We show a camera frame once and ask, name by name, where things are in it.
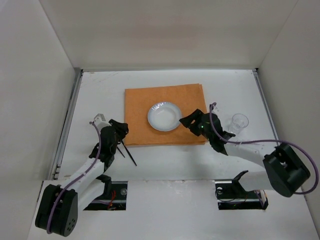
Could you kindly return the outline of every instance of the wire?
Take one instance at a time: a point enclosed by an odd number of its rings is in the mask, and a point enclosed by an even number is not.
[[[116,191],[115,190],[113,190],[113,192],[111,193],[111,196],[112,196],[111,197],[111,201],[109,202],[109,205],[108,205],[107,209],[109,209],[112,206],[112,202],[116,198]]]
[[[98,134],[98,137],[99,137],[99,147],[98,147],[98,152],[96,154],[96,157],[93,161],[93,163],[88,167],[87,170],[85,170],[84,173],[82,173],[80,176],[78,176],[76,179],[74,179],[73,181],[71,181],[67,186],[65,186],[61,192],[59,193],[59,195],[56,197],[56,200],[54,201],[53,203],[53,206],[51,208],[51,212],[50,212],[50,215],[49,215],[49,218],[48,218],[48,222],[46,224],[46,233],[47,234],[51,234],[51,231],[50,231],[50,227],[51,227],[51,222],[52,222],[52,218],[53,218],[53,215],[54,215],[54,212],[55,212],[55,209],[58,205],[58,203],[60,202],[60,199],[62,197],[62,195],[64,194],[64,192],[69,188],[71,187],[74,183],[76,183],[77,181],[79,181],[81,178],[83,178],[93,167],[94,165],[97,163],[98,161],[98,158],[99,158],[99,155],[100,155],[100,151],[101,151],[101,136],[100,136],[100,132],[99,132],[99,129],[98,127],[95,125],[94,122],[89,122],[89,124],[91,124],[92,126],[94,126],[95,130],[96,130],[96,133]]]
[[[224,200],[221,200],[220,198],[218,198],[217,190],[215,190],[214,193],[215,193],[216,199],[218,199],[220,202],[223,202],[223,203],[231,203],[231,204],[233,204],[232,201],[234,201],[234,200],[237,199],[237,198],[234,198],[234,199],[231,199],[231,200],[228,200],[228,201],[224,201]],[[237,202],[235,205],[237,205],[237,204],[243,204],[243,203],[245,203],[245,202],[247,201],[247,199],[248,199],[248,195],[245,196],[245,200],[244,200],[244,201],[242,201],[242,202]]]
[[[91,203],[92,203],[92,204],[105,204],[105,205],[109,205],[109,202],[105,202],[105,201],[101,201],[101,200],[93,200]]]
[[[290,141],[276,140],[276,139],[263,139],[263,140],[242,141],[242,142],[226,140],[217,132],[217,130],[216,130],[215,126],[214,126],[214,122],[212,120],[212,114],[211,113],[212,113],[212,111],[213,111],[213,109],[214,109],[214,107],[216,105],[217,105],[216,102],[210,104],[210,106],[209,106],[209,119],[210,119],[210,124],[211,124],[212,130],[214,131],[214,133],[222,141],[224,141],[227,144],[237,144],[237,145],[240,145],[240,144],[256,144],[256,143],[282,143],[282,144],[288,144],[288,145],[291,145],[292,147],[295,147],[296,149],[298,149],[300,152],[302,152],[309,159],[310,163],[313,166],[314,172],[315,172],[315,180],[314,180],[313,186],[309,190],[303,191],[303,192],[295,192],[294,194],[297,194],[297,195],[309,194],[309,193],[313,192],[316,189],[316,187],[318,186],[318,183],[319,183],[319,171],[318,171],[318,168],[317,168],[317,165],[316,165],[315,161],[312,159],[312,157],[302,147],[300,147],[300,146],[298,146],[295,143],[292,143]]]

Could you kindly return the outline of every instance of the black base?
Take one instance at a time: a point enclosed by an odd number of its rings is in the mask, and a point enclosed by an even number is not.
[[[258,197],[254,191],[245,191],[240,185],[239,179],[247,172],[243,171],[233,179],[215,181],[215,196],[219,210],[267,209],[269,205],[267,197],[262,203],[260,193]]]
[[[44,189],[35,218],[36,227],[44,230],[47,229],[51,209],[61,190],[59,185],[55,186],[52,184]],[[78,194],[73,189],[66,190],[55,208],[50,225],[50,232],[67,237],[74,230],[77,220]]]
[[[127,208],[127,194],[124,194],[128,190],[128,182],[126,181],[113,181],[111,183],[109,192],[105,192],[103,195],[97,197],[95,200],[103,201],[104,203],[94,202],[90,203],[84,211],[119,211],[126,210]],[[115,191],[115,198],[112,201],[112,206],[109,203],[112,199],[112,192]]]

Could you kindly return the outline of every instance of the orange cloth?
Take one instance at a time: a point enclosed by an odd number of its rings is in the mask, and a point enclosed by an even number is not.
[[[200,84],[133,88],[125,90],[124,121],[129,133],[125,137],[126,145],[196,145],[204,144],[206,139],[195,136],[181,124],[172,131],[158,131],[148,122],[149,109],[159,102],[171,102],[177,105],[182,117],[194,110],[207,112],[204,91]]]

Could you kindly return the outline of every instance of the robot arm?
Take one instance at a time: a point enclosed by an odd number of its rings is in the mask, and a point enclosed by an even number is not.
[[[218,116],[211,113],[215,130],[224,139],[235,137],[223,131]],[[216,189],[223,190],[224,198],[243,198],[253,190],[273,189],[280,195],[291,197],[298,188],[310,177],[310,172],[293,149],[285,143],[273,148],[263,144],[232,144],[222,141],[215,134],[210,124],[209,113],[204,114],[197,109],[180,122],[196,136],[204,136],[214,150],[219,153],[240,157],[265,168],[265,172],[244,171],[233,179],[216,180]]]
[[[98,114],[93,125],[100,141],[89,159],[69,179],[60,185],[50,184],[43,191],[35,225],[48,234],[67,237],[75,228],[78,213],[97,197],[111,193],[111,178],[103,173],[114,161],[117,146],[128,134],[128,124],[112,119],[106,122],[103,114]]]

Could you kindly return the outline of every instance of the screw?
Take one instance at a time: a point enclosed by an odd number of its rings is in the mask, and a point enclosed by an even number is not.
[[[223,193],[222,190],[223,190],[222,187],[219,186],[219,187],[216,188],[216,193],[218,195],[221,195]]]
[[[120,190],[120,194],[121,195],[127,195],[127,189],[125,189],[125,188],[122,188],[121,190]]]

